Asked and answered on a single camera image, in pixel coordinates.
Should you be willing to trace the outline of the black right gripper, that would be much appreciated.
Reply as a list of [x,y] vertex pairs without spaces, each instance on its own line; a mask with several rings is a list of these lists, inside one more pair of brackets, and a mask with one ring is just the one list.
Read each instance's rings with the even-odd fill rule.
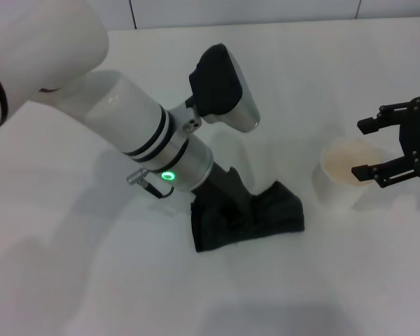
[[381,164],[352,167],[351,173],[359,181],[374,180],[381,188],[385,188],[420,177],[420,97],[410,102],[380,106],[376,118],[357,122],[363,134],[396,125],[400,127],[399,142],[404,157]]

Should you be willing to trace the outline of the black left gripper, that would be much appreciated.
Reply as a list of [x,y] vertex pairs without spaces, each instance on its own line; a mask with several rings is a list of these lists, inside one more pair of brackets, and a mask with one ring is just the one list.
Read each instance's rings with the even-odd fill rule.
[[225,171],[219,164],[214,162],[205,180],[192,190],[196,200],[203,201],[204,205],[217,206],[222,209],[225,206],[234,206],[247,225],[253,224],[253,211],[251,202],[253,195],[242,182],[234,167]]

